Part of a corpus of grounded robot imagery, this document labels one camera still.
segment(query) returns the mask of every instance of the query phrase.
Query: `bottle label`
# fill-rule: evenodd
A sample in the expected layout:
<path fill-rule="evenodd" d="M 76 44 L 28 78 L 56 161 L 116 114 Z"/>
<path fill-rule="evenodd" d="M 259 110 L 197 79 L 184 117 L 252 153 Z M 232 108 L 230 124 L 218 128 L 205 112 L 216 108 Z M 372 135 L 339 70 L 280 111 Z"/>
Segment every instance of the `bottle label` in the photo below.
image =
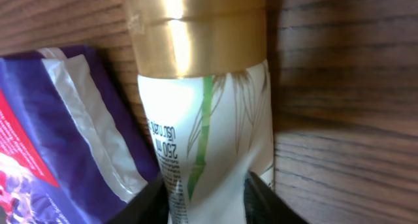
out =
<path fill-rule="evenodd" d="M 186 79 L 138 77 L 172 222 L 245 223 L 244 176 L 273 180 L 267 61 Z"/>

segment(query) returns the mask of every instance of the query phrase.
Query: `wooden table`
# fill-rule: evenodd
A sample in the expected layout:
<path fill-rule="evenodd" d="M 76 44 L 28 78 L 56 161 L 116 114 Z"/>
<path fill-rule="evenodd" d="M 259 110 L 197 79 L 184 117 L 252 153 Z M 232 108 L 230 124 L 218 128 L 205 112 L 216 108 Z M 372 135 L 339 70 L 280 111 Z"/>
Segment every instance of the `wooden table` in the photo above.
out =
<path fill-rule="evenodd" d="M 418 0 L 268 0 L 278 193 L 311 223 L 418 223 Z M 144 132 L 121 0 L 0 0 L 0 54 L 98 48 Z"/>

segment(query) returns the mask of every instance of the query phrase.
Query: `red label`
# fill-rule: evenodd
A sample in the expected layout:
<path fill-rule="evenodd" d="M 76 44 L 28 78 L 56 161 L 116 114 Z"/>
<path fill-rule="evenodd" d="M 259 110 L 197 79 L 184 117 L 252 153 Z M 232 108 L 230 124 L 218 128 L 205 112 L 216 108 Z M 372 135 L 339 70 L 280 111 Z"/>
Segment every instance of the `red label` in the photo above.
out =
<path fill-rule="evenodd" d="M 0 91 L 0 153 L 13 159 L 34 176 L 59 187 L 44 161 L 33 147 L 18 119 Z"/>

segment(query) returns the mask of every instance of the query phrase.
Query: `brown wood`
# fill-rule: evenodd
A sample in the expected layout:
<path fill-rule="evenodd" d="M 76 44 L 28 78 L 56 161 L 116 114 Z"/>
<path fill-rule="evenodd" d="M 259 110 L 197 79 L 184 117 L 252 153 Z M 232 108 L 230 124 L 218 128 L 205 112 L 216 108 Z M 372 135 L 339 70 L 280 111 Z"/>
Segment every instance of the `brown wood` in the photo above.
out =
<path fill-rule="evenodd" d="M 418 223 L 418 0 L 268 0 L 278 193 L 310 223 Z M 141 129 L 121 0 L 0 0 L 0 54 L 87 43 Z"/>

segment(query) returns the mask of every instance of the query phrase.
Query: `shiny gold lid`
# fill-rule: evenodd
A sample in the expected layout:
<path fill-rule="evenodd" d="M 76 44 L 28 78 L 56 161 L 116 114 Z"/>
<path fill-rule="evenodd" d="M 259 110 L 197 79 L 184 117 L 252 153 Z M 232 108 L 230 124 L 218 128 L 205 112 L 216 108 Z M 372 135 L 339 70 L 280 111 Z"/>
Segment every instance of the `shiny gold lid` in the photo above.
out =
<path fill-rule="evenodd" d="M 125 0 L 139 74 L 243 71 L 266 58 L 265 0 Z"/>

